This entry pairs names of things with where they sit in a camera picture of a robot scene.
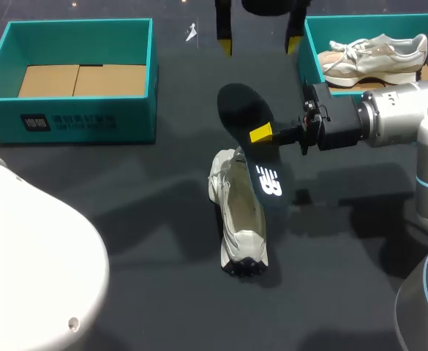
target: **teal shoe box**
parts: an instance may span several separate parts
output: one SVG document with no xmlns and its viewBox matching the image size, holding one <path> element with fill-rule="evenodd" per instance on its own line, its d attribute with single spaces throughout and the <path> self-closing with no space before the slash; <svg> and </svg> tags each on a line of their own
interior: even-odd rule
<svg viewBox="0 0 428 351">
<path fill-rule="evenodd" d="M 18 97 L 27 68 L 42 65 L 145 65 L 143 94 Z M 157 81 L 152 19 L 10 22 L 0 41 L 0 143 L 154 142 Z"/>
<path fill-rule="evenodd" d="M 302 83 L 323 83 L 324 75 L 318 54 L 331 50 L 334 40 L 349 44 L 358 39 L 372 39 L 386 34 L 394 39 L 414 38 L 423 33 L 428 37 L 428 13 L 410 15 L 308 16 L 305 34 L 299 47 L 298 69 Z M 363 91 L 332 91 L 334 96 L 352 96 L 357 102 Z"/>
</svg>

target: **beige sneaker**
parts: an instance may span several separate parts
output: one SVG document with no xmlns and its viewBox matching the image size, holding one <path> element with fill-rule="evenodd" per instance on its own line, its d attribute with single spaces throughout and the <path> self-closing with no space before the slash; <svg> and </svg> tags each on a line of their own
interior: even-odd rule
<svg viewBox="0 0 428 351">
<path fill-rule="evenodd" d="M 346 88 L 364 78 L 376 78 L 390 84 L 415 82 L 428 55 L 425 34 L 401 40 L 381 34 L 348 45 L 332 41 L 329 44 L 332 50 L 318 55 L 324 78 L 328 83 Z"/>
</svg>

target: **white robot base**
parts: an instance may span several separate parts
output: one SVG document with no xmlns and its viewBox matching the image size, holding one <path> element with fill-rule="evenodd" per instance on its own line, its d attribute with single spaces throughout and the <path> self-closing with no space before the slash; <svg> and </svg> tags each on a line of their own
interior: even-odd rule
<svg viewBox="0 0 428 351">
<path fill-rule="evenodd" d="M 0 351 L 77 351 L 108 289 L 93 225 L 0 159 Z"/>
</svg>

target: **black insole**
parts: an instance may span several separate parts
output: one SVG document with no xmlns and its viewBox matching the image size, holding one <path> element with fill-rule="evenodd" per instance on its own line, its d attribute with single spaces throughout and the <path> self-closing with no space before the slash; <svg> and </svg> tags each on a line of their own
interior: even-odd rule
<svg viewBox="0 0 428 351">
<path fill-rule="evenodd" d="M 288 205 L 288 183 L 280 160 L 279 145 L 251 143 L 249 132 L 271 122 L 274 116 L 266 101 L 244 84 L 220 89 L 217 108 L 223 126 L 244 151 L 249 177 L 258 201 L 264 206 Z"/>
</svg>

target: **shoe sole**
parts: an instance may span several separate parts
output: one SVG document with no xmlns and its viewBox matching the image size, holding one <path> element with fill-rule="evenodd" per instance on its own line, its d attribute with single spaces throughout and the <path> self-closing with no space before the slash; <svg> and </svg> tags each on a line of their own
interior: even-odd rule
<svg viewBox="0 0 428 351">
<path fill-rule="evenodd" d="M 232 260 L 226 248 L 227 243 L 225 237 L 222 239 L 220 246 L 220 265 L 222 269 L 231 276 L 254 276 L 261 275 L 266 269 L 267 265 L 264 261 L 268 262 L 267 247 L 264 247 L 263 259 L 256 261 L 252 257 L 245 257 L 241 260 Z"/>
<path fill-rule="evenodd" d="M 220 159 L 223 159 L 222 153 L 225 153 L 225 158 L 228 158 L 231 156 L 231 150 L 222 150 L 220 151 L 215 157 L 219 157 Z M 212 165 L 210 174 L 214 174 L 218 172 L 219 170 L 214 168 L 214 165 Z M 217 193 L 215 191 L 216 184 L 214 184 L 214 181 L 209 182 L 209 199 L 215 203 L 215 205 L 219 206 L 219 199 L 217 197 Z M 222 245 L 220 246 L 220 265 L 222 266 L 222 269 L 229 273 L 231 276 L 253 276 L 256 274 L 262 274 L 266 269 L 267 265 L 264 263 L 264 261 L 268 262 L 268 256 L 267 256 L 267 248 L 264 248 L 264 253 L 262 256 L 262 260 L 259 262 L 256 261 L 252 257 L 245 257 L 241 260 L 235 261 L 233 258 L 228 254 L 228 250 L 226 249 L 227 243 L 225 242 L 225 233 L 223 234 L 224 237 L 222 238 Z"/>
<path fill-rule="evenodd" d="M 363 79 L 373 78 L 382 80 L 385 83 L 399 85 L 406 83 L 415 83 L 417 81 L 417 72 L 411 73 L 388 73 L 388 72 L 373 72 L 368 75 L 362 75 L 355 78 L 336 78 L 324 75 L 326 82 L 343 88 L 352 88 Z"/>
</svg>

